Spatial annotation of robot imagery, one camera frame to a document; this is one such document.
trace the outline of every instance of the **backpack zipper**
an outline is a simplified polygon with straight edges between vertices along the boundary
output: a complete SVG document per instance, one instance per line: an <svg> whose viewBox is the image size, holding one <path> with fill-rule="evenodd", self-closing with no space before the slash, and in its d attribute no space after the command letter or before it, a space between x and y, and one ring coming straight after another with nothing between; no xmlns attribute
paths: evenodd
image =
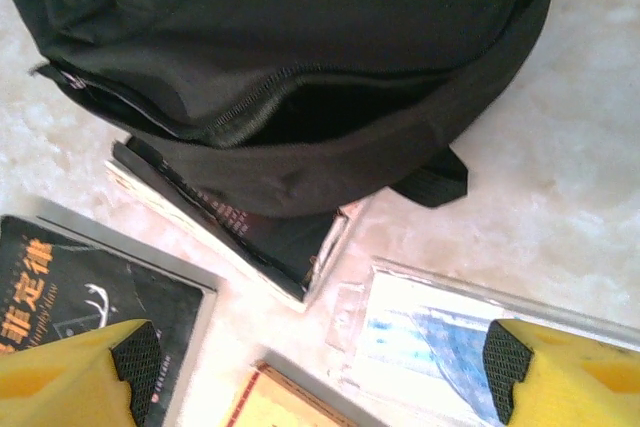
<svg viewBox="0 0 640 427"><path fill-rule="evenodd" d="M267 77L265 81L256 87L249 95L239 102L233 104L227 111L216 115L213 118L205 119L204 127L194 127L190 125L180 124L173 119L168 118L160 112L151 102L144 99L137 93L129 93L137 99L132 99L128 94L122 93L122 89L115 82L109 80L94 80L93 74L76 73L77 69L59 65L57 63L49 63L36 67L33 72L39 73L45 77L54 80L57 83L63 83L74 90L87 90L90 93L91 88L102 90L124 102L136 112L144 116L148 121L163 131L183 141L198 141L204 145L217 148L237 147L245 142L251 135L257 133L259 128L264 125L269 118L277 111L279 99L286 95L291 87L296 87L299 82L292 85L285 85L287 80L291 80L303 75L325 75L325 76L350 76L354 82L382 82L393 83L394 81L407 81L414 77L416 80L422 78L424 81L434 81L441 79L446 72L450 71L358 71L352 68L326 66L320 64L308 64L297 67L284 68L275 74ZM236 126L230 129L230 124L247 112L254 108L251 114L251 120L244 125Z"/></svg>

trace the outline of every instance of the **zipper pull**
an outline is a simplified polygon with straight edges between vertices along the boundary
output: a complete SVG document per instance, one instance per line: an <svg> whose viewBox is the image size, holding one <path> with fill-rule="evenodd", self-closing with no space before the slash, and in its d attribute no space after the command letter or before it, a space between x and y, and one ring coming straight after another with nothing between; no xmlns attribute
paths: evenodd
<svg viewBox="0 0 640 427"><path fill-rule="evenodd" d="M72 89L81 90L87 87L87 84L80 77L65 72L52 64L41 64L29 71L30 75L42 75L47 79L53 80L57 84L68 85Z"/></svg>

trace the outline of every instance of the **white marble floor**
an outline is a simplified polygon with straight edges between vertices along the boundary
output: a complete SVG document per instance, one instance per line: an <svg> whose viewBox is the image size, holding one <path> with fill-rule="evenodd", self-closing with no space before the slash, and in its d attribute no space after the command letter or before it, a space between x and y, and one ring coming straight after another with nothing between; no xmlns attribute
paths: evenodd
<svg viewBox="0 0 640 427"><path fill-rule="evenodd" d="M306 316L111 185L103 162L123 133L30 78L39 56L10 0L0 13L0 212L44 196L230 279L182 425L215 424L265 348L326 379L337 283L373 254L640 328L640 0L553 0L513 85L454 145L469 197L427 211L382 193Z"/></svg>

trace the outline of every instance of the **book cover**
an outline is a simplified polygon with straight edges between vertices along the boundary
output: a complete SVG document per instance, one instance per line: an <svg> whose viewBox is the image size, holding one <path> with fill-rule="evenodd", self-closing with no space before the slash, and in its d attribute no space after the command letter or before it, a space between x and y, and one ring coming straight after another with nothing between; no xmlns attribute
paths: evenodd
<svg viewBox="0 0 640 427"><path fill-rule="evenodd" d="M268 285L293 309L305 310L311 291L321 284L323 267L344 241L347 215L275 219L251 214L195 190L136 138L115 143L112 155L108 171L129 193Z"/></svg>
<svg viewBox="0 0 640 427"><path fill-rule="evenodd" d="M148 426L167 425L170 406L175 410L174 394L205 295L210 294L197 285L71 232L20 217L0 219L2 353L149 319L163 357Z"/></svg>
<svg viewBox="0 0 640 427"><path fill-rule="evenodd" d="M266 362L251 372L221 427L357 427L357 424Z"/></svg>

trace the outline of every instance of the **black fabric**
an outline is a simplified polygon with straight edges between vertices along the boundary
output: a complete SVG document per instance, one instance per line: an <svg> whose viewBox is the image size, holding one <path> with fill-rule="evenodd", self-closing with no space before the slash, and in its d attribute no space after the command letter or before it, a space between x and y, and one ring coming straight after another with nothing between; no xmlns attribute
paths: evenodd
<svg viewBox="0 0 640 427"><path fill-rule="evenodd" d="M467 195L468 177L467 167L447 148L391 188L420 205L435 208Z"/></svg>
<svg viewBox="0 0 640 427"><path fill-rule="evenodd" d="M14 1L74 101L277 217L427 164L509 84L550 0Z"/></svg>

